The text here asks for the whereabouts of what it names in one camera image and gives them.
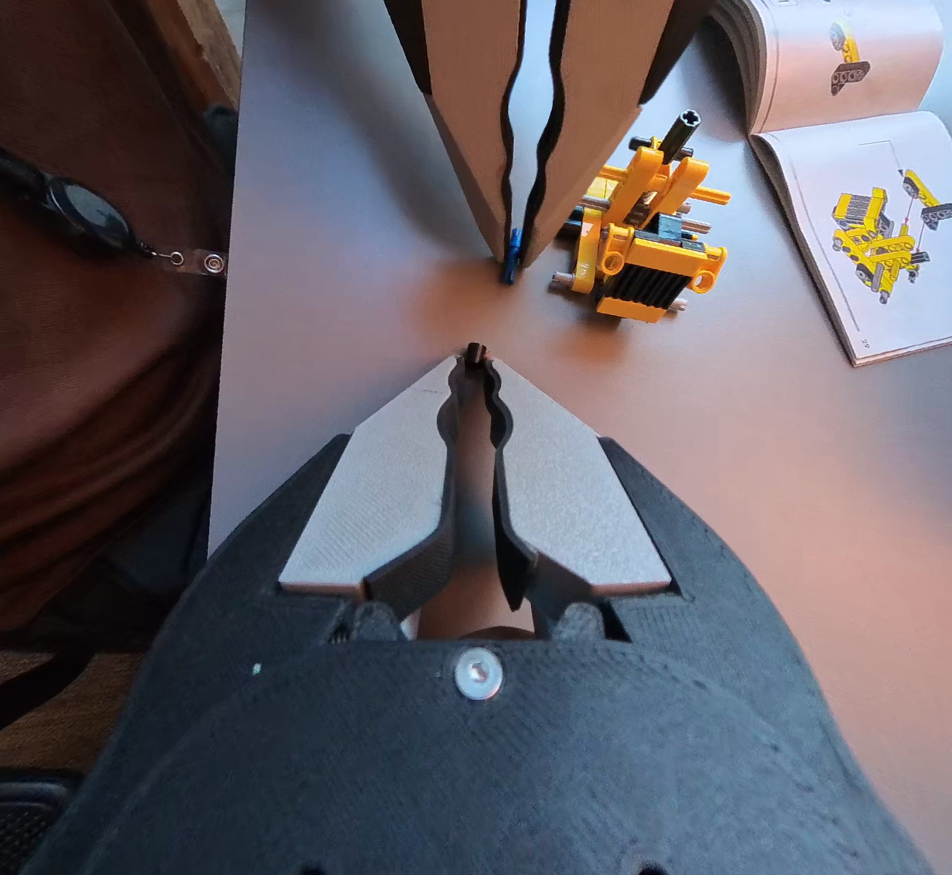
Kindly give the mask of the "lego instruction booklet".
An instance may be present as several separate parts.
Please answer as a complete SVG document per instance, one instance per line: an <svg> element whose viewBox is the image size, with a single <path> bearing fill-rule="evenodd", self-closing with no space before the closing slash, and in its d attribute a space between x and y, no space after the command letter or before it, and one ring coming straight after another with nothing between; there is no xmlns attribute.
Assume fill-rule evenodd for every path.
<svg viewBox="0 0 952 875"><path fill-rule="evenodd" d="M718 0L751 146L855 367L951 341L950 134L928 0Z"/></svg>

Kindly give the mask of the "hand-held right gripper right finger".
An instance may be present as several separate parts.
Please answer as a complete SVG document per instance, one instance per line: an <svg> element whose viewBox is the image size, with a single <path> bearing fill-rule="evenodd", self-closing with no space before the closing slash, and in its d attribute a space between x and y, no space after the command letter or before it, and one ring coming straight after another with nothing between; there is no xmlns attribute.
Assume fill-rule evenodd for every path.
<svg viewBox="0 0 952 875"><path fill-rule="evenodd" d="M671 572L598 433L498 359L484 363L493 518L506 601L550 635L573 604L672 586Z"/></svg>

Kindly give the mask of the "yellow lego model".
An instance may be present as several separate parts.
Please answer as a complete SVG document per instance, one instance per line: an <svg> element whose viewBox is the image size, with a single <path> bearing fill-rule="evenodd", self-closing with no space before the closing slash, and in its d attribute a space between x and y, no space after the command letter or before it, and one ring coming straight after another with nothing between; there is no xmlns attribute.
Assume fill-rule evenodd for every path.
<svg viewBox="0 0 952 875"><path fill-rule="evenodd" d="M552 286L603 316L645 323L685 310L685 292L714 288L728 252L708 242L711 226L692 205L725 206L731 194L705 186L710 167L687 144L700 124L686 109L663 137L631 138L625 167L601 167L560 232L574 256Z"/></svg>

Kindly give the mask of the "black badge reel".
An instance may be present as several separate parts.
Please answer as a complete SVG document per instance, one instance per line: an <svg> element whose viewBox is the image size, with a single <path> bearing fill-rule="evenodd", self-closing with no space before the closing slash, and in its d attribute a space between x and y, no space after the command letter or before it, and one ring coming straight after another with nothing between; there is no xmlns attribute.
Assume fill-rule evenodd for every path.
<svg viewBox="0 0 952 875"><path fill-rule="evenodd" d="M2 197L79 256L97 262L136 259L177 274L224 279L228 257L215 250L159 250L101 194L1 150Z"/></svg>

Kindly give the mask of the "person's torso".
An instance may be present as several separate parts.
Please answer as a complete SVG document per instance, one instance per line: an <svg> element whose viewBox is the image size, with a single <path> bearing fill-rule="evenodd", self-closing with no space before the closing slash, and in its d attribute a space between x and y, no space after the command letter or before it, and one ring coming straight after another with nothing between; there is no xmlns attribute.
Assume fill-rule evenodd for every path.
<svg viewBox="0 0 952 875"><path fill-rule="evenodd" d="M146 0L2 0L2 150L148 247L223 251L231 178ZM33 624L210 450L224 283L111 257L2 178L2 632Z"/></svg>

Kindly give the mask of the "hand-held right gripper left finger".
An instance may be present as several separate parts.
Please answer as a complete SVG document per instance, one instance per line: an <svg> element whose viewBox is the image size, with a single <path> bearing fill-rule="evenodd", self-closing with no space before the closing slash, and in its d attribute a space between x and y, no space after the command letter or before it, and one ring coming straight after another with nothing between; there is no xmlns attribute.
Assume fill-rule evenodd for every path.
<svg viewBox="0 0 952 875"><path fill-rule="evenodd" d="M447 584L455 540L462 357L354 429L279 577L285 591L411 617Z"/></svg>

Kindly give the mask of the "wooden table leg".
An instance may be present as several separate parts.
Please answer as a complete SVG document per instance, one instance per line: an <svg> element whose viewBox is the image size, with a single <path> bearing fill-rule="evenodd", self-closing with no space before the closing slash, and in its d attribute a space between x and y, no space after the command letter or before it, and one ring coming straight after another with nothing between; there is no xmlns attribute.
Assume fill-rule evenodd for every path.
<svg viewBox="0 0 952 875"><path fill-rule="evenodd" d="M146 0L189 100L204 111L239 106L241 59L215 0Z"/></svg>

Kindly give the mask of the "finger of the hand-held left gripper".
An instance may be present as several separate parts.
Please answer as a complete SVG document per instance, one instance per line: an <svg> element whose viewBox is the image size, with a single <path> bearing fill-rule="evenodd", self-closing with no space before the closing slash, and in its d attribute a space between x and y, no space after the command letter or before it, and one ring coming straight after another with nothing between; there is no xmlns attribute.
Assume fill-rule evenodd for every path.
<svg viewBox="0 0 952 875"><path fill-rule="evenodd" d="M537 148L523 265L554 240L640 114L675 0L556 0L549 46L553 102Z"/></svg>
<svg viewBox="0 0 952 875"><path fill-rule="evenodd" d="M512 216L508 101L522 57L525 0L421 0L425 96L493 257L503 262Z"/></svg>

